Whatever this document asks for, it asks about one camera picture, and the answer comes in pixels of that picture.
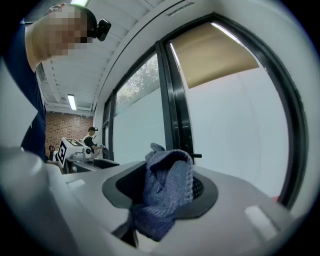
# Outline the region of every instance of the blue cloth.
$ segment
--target blue cloth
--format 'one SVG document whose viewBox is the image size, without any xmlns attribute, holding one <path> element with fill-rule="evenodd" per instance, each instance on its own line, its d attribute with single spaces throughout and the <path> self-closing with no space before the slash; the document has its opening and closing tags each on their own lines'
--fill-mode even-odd
<svg viewBox="0 0 320 256">
<path fill-rule="evenodd" d="M 145 156 L 144 204 L 131 213 L 141 234 L 160 241 L 174 225 L 176 209 L 193 200 L 193 160 L 179 149 L 165 151 L 155 143 L 151 148 Z"/>
<path fill-rule="evenodd" d="M 10 39 L 3 58 L 13 80 L 38 111 L 23 138 L 21 147 L 26 151 L 38 155 L 46 162 L 46 111 L 42 103 L 36 73 L 30 68 L 27 59 L 25 29 L 25 25 L 19 25 L 17 31 Z"/>
</svg>

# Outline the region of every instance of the ceiling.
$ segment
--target ceiling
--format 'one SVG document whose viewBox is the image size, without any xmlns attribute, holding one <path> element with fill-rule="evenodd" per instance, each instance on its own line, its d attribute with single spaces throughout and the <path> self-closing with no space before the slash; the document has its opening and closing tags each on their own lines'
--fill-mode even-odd
<svg viewBox="0 0 320 256">
<path fill-rule="evenodd" d="M 111 23 L 106 39 L 82 45 L 68 57 L 54 58 L 37 67 L 37 78 L 47 111 L 93 116 L 108 63 L 119 44 L 139 21 L 164 0 L 90 0 L 87 8 L 97 21 Z M 70 108 L 73 94 L 77 110 Z"/>
</svg>

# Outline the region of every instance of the red brick wall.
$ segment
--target red brick wall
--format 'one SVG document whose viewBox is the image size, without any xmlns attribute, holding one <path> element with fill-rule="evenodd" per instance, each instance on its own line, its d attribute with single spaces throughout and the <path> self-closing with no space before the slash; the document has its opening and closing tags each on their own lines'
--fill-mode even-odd
<svg viewBox="0 0 320 256">
<path fill-rule="evenodd" d="M 49 146 L 54 145 L 57 151 L 61 138 L 83 139 L 88 128 L 93 126 L 93 117 L 77 114 L 46 113 L 45 154 L 49 156 Z"/>
</svg>

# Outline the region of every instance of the gray rag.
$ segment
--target gray rag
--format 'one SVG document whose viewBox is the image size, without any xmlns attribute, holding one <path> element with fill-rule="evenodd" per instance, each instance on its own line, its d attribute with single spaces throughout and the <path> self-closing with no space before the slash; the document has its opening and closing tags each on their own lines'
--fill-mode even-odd
<svg viewBox="0 0 320 256">
<path fill-rule="evenodd" d="M 143 204 L 131 208 L 136 229 L 160 241 L 175 223 L 177 208 L 193 200 L 193 160 L 188 153 L 151 143 L 145 156 Z"/>
</svg>

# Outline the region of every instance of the person in background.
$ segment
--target person in background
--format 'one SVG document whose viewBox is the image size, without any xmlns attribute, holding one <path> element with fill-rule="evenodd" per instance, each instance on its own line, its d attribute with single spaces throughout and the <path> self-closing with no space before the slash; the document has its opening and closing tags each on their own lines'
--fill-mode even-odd
<svg viewBox="0 0 320 256">
<path fill-rule="evenodd" d="M 96 128 L 91 126 L 88 129 L 88 134 L 83 138 L 83 143 L 91 148 L 92 153 L 95 153 L 95 150 L 103 149 L 104 146 L 97 146 L 97 144 L 94 144 L 94 140 L 92 138 L 93 135 L 95 135 Z"/>
<path fill-rule="evenodd" d="M 37 110 L 36 117 L 27 130 L 21 147 L 38 155 L 45 163 L 46 108 L 36 77 L 36 66 L 54 56 L 67 55 L 78 43 L 92 41 L 94 21 L 77 5 L 58 4 L 29 26 L 20 24 L 7 45 L 3 55 L 13 80 Z"/>
</svg>

